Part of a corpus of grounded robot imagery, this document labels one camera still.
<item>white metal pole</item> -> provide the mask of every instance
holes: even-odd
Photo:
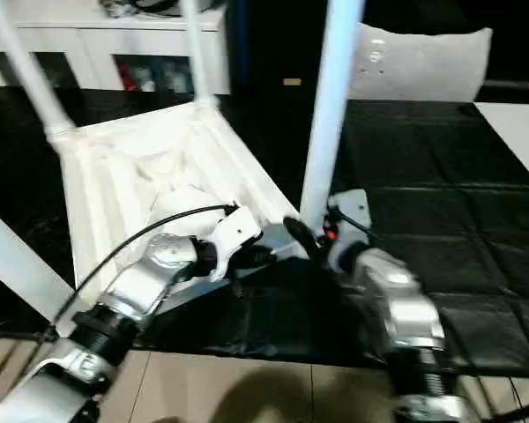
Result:
[[[24,48],[16,28],[8,19],[4,3],[5,0],[0,0],[0,39],[19,81],[43,122],[45,133],[53,137],[72,129],[74,124],[64,113],[34,55]]]
[[[205,67],[202,31],[198,23],[199,7],[197,0],[181,0],[180,8],[186,19],[188,43],[190,47],[190,65],[194,79],[194,92],[197,100],[212,98],[208,85],[208,70]]]
[[[325,22],[316,104],[300,215],[314,231],[321,229],[332,184],[339,137],[345,117],[356,29],[365,0],[330,0]]]
[[[1,219],[0,280],[49,321],[73,292]],[[64,337],[70,335],[74,328],[71,317],[87,308],[81,299],[77,299],[57,325],[59,334]]]

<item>black connector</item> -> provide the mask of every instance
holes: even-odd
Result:
[[[239,208],[239,206],[237,204],[225,204],[223,206],[223,211],[226,213],[226,216],[229,216],[230,214],[232,214],[238,208]]]
[[[278,261],[272,249],[264,245],[249,245],[237,251],[229,260],[232,269],[255,269]]]
[[[364,232],[370,238],[372,238],[372,239],[380,239],[380,237],[377,234],[375,234],[374,232],[372,232],[369,228],[367,228],[364,225],[361,225],[356,220],[349,218],[344,212],[342,212],[339,209],[338,206],[330,206],[327,209],[327,215],[325,216],[325,220],[327,222],[330,222],[332,225],[337,225],[341,220],[344,220],[349,225],[354,226],[359,231]]]
[[[292,237],[297,240],[310,259],[320,257],[320,249],[311,229],[298,219],[286,216],[283,220],[284,227]]]
[[[95,305],[72,318],[77,328],[69,339],[100,355],[112,366],[119,366],[131,349],[138,327],[129,317],[111,308]]]
[[[192,268],[191,276],[207,276],[218,265],[218,250],[211,242],[205,242],[191,238],[196,250],[196,264]]]

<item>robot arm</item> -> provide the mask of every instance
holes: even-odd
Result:
[[[90,310],[75,314],[77,326],[69,337],[57,340],[4,398],[0,423],[97,421],[99,399],[172,286],[195,277],[219,281],[234,252],[260,233],[242,207],[205,239],[154,236],[143,256],[119,273]]]
[[[381,249],[358,255],[353,285],[364,294],[369,325],[385,358],[398,423],[466,423],[468,407],[455,395],[445,336],[433,302],[405,265]]]

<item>black tablecloth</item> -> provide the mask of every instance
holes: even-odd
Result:
[[[78,125],[189,100],[60,92]],[[308,107],[221,99],[224,116],[294,205]],[[349,101],[333,191],[364,188],[379,246],[407,261],[439,307],[462,371],[529,376],[529,174],[470,104]],[[0,88],[0,217],[67,282],[58,159],[23,93]],[[268,360],[380,366],[332,276],[288,260],[157,319],[138,346]],[[45,321],[0,283],[0,335]]]

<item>metal bracket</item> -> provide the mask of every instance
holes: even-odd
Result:
[[[339,207],[339,210],[342,213],[366,228],[370,228],[372,225],[372,221],[370,220],[369,201],[364,189],[351,189],[349,191],[338,193],[329,199],[329,205]],[[356,242],[369,244],[369,237],[353,225],[345,221],[340,222],[339,236],[327,256],[327,263],[329,263],[330,267],[337,273],[344,273],[339,266],[339,258],[349,246]]]
[[[354,283],[364,289],[379,353],[404,346],[444,347],[437,309],[403,262],[369,249],[357,258]]]
[[[192,278],[191,280],[172,285],[168,291],[167,298],[157,309],[156,314],[166,313],[188,301],[227,285],[229,281],[224,279],[224,277],[227,272],[229,259],[241,248],[244,242],[259,236],[261,231],[260,226],[247,207],[241,207],[224,218],[206,238],[206,241],[215,245],[218,253],[216,269],[207,277]]]

